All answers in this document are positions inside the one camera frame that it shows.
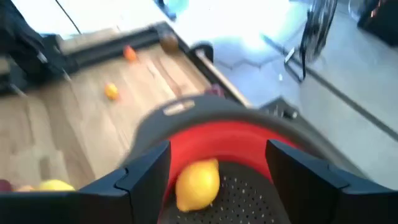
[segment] wooden surface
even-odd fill
[[[80,188],[124,159],[137,124],[159,104],[203,93],[209,83],[182,53],[160,46],[81,71],[71,82],[0,98],[0,179],[37,185],[60,179]],[[106,83],[120,92],[104,95]]]

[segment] white floor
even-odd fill
[[[76,33],[53,0],[13,0],[38,32]],[[82,32],[118,26],[129,30],[164,20],[150,0],[60,0]],[[47,6],[52,19],[36,4]],[[300,41],[308,5],[286,0],[191,0],[173,25],[189,44],[215,44],[218,68],[256,105],[282,95],[376,182],[398,189],[398,143],[312,77],[299,85],[283,56],[259,40],[265,33],[286,48]],[[311,65],[324,79],[398,131],[398,51],[358,30],[339,6],[321,58]]]

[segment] lemon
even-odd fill
[[[177,208],[181,212],[203,209],[214,201],[219,187],[218,161],[194,162],[184,168],[175,184]]]
[[[116,87],[115,84],[109,83],[105,86],[105,95],[110,99],[110,100],[117,100],[119,97],[119,91],[118,88]]]
[[[38,191],[67,191],[75,190],[71,185],[61,180],[46,180],[36,188]]]

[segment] black mesh surface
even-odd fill
[[[170,224],[276,224],[288,223],[275,187],[251,168],[220,162],[221,185],[217,198],[206,209],[182,213],[171,195],[160,218]]]

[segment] orange fruit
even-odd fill
[[[137,60],[136,51],[132,47],[130,47],[128,45],[124,47],[123,55],[124,55],[124,58],[127,59],[130,62],[133,62],[133,61]]]
[[[218,161],[196,161],[184,168],[175,183],[177,208],[181,212],[203,209],[214,201],[219,188]]]
[[[32,186],[25,185],[25,186],[19,187],[16,191],[17,192],[31,192],[33,190],[34,190],[34,188]]]

